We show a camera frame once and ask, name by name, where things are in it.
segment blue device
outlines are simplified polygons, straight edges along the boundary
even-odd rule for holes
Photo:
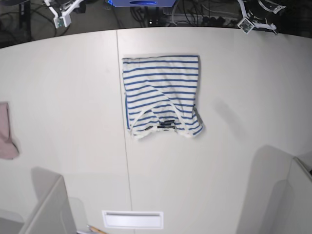
[[[109,0],[109,3],[115,7],[122,6],[160,6],[172,7],[176,0]]]

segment striped shirt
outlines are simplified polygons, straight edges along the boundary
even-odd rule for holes
[[[123,58],[122,63],[131,136],[169,130],[194,137],[201,132],[195,109],[198,56]]]

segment table surface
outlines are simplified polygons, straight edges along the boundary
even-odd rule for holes
[[[200,56],[204,131],[194,139],[168,132],[131,139],[121,59],[181,54]],[[22,216],[36,201],[27,186],[40,166],[64,175],[81,223],[103,228],[101,210],[132,209],[164,211],[164,234],[258,233],[292,156],[312,151],[311,39],[130,29],[18,45],[0,50],[0,61],[0,101],[9,101],[21,151],[0,161],[0,175],[12,175],[31,201],[17,193],[18,205],[0,209]],[[1,184],[0,191],[18,192],[9,180]]]

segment pink cloth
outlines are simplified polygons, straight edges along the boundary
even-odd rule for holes
[[[8,103],[0,103],[0,158],[14,159],[19,152],[11,139],[8,110]]]

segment blue and white striped shirt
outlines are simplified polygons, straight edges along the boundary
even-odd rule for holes
[[[169,130],[194,137],[201,132],[195,110],[198,56],[124,58],[122,63],[131,136]]]

